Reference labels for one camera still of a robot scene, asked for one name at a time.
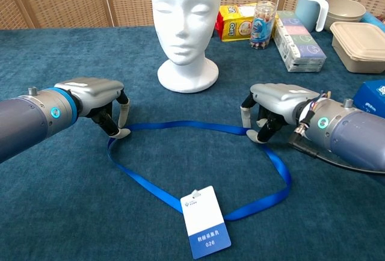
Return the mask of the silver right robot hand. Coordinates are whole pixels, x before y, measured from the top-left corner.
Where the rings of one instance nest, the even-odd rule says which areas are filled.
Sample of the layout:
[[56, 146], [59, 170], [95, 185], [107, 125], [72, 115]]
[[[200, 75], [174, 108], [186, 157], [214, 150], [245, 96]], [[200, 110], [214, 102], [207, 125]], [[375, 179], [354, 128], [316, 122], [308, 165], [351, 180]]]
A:
[[[267, 143], [282, 126], [297, 124], [300, 110], [317, 97], [319, 93], [297, 85], [254, 84], [240, 106], [242, 126], [253, 142]], [[258, 132], [251, 128], [250, 117], [250, 109], [256, 104]]]

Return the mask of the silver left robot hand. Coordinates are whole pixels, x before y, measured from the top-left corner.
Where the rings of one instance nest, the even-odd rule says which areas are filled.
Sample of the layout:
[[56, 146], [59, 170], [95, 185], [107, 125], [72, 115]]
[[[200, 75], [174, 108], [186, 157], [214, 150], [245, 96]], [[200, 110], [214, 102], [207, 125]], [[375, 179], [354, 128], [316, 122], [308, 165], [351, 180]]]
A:
[[[130, 100], [120, 81], [95, 77], [80, 77], [55, 84], [78, 100], [80, 117], [91, 118], [111, 138], [122, 139], [130, 134], [125, 128]], [[118, 123], [112, 120], [112, 102], [120, 104]]]

